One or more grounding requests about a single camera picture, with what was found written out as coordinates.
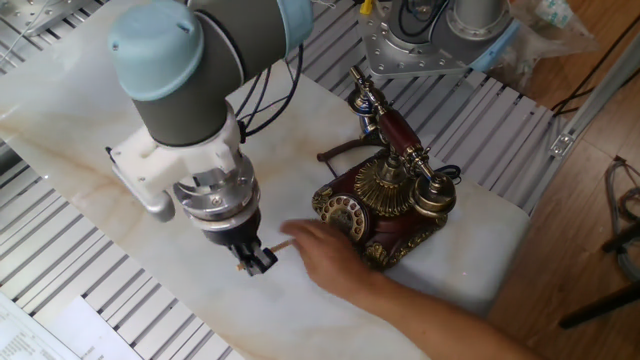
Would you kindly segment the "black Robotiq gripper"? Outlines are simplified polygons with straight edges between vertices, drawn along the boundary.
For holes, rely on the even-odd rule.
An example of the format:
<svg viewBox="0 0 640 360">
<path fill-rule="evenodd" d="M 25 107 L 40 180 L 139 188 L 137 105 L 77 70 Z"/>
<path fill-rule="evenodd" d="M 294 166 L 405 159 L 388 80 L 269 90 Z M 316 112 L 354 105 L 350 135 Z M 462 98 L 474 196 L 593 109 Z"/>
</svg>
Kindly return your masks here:
<svg viewBox="0 0 640 360">
<path fill-rule="evenodd" d="M 242 224 L 227 230 L 204 230 L 204 236 L 213 243 L 230 247 L 231 252 L 244 266 L 250 276 L 267 272 L 278 262 L 275 253 L 269 248 L 261 249 L 258 229 L 261 222 L 261 212 L 257 209 L 253 215 Z"/>
</svg>

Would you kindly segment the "person's bare hand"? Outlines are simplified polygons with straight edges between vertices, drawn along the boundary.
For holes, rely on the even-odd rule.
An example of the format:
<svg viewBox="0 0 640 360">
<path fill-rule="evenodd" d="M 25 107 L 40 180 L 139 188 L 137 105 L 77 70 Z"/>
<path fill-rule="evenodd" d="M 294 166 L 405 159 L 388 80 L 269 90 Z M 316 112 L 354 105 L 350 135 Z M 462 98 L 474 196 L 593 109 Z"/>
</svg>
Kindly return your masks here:
<svg viewBox="0 0 640 360">
<path fill-rule="evenodd" d="M 289 220 L 280 231 L 294 240 L 307 274 L 320 288 L 358 303 L 388 280 L 364 265 L 350 240 L 317 220 Z"/>
</svg>

